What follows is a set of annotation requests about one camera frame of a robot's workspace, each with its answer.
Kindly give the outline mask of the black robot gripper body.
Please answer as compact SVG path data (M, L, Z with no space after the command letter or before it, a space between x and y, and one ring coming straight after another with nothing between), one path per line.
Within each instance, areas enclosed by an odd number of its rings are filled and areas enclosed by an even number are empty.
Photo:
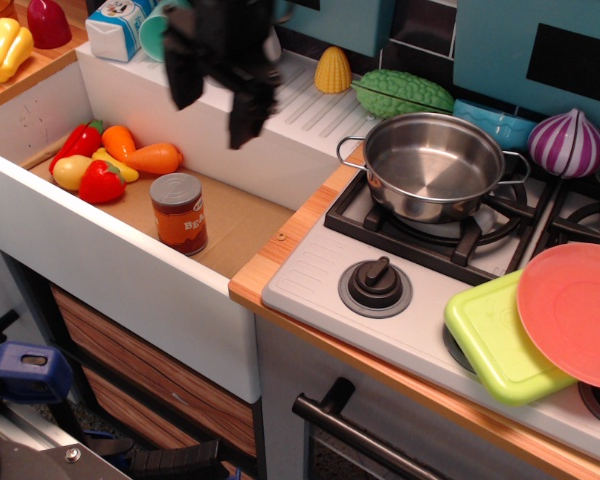
M203 75L237 92L269 85L281 75L269 62L263 44L272 26L272 1L191 1L190 9L167 7L174 25L197 48Z

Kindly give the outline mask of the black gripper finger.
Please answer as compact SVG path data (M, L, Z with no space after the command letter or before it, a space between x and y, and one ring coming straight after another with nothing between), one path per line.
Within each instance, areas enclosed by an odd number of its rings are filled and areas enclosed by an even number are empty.
M274 87L264 85L235 92L229 115L229 148L239 150L258 137L274 110Z
M174 25L167 27L163 47L171 97L177 109L183 110L203 93L204 81L198 66L197 48Z

